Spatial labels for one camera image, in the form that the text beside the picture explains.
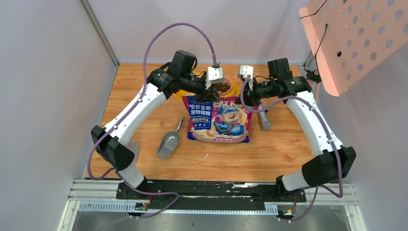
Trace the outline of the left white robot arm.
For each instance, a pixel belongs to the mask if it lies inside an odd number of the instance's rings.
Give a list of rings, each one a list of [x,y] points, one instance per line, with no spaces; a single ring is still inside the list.
[[[223,81],[223,70],[214,64],[202,76],[193,73],[195,55],[179,50],[173,60],[153,70],[135,98],[125,109],[104,127],[96,125],[91,130],[97,152],[111,164],[119,176],[129,184],[129,193],[136,199],[147,194],[145,176],[135,165],[138,152],[129,149],[131,137],[144,120],[172,94],[180,90],[193,93],[199,102],[217,102],[219,94],[214,84]]]

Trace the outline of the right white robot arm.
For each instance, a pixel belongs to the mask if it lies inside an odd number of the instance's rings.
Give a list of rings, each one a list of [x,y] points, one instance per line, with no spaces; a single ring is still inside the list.
[[[240,66],[238,78],[243,84],[236,102],[251,113],[261,113],[284,102],[298,120],[313,154],[299,170],[276,178],[276,197],[287,201],[296,191],[325,188],[327,183],[335,181],[339,184],[336,196],[341,198],[343,179],[350,171],[356,151],[352,146],[344,146],[320,112],[308,82],[318,81],[318,76],[308,71],[305,77],[294,77],[287,58],[269,61],[267,65],[269,76],[263,82],[256,80],[252,66]]]

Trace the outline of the pet food bag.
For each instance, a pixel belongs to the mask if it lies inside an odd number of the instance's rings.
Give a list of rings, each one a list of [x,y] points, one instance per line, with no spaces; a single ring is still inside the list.
[[[238,96],[199,103],[194,95],[184,95],[182,100],[189,113],[187,139],[213,143],[250,141],[253,114],[235,103]]]

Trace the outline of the metal scoop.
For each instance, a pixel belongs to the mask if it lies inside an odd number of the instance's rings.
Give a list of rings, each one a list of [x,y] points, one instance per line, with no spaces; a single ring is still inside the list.
[[[185,120],[185,117],[183,116],[178,124],[175,130],[167,132],[159,145],[158,151],[156,155],[162,159],[168,159],[169,156],[172,154],[172,152],[175,150],[177,147],[179,140],[180,140],[180,135],[179,135],[179,130]]]

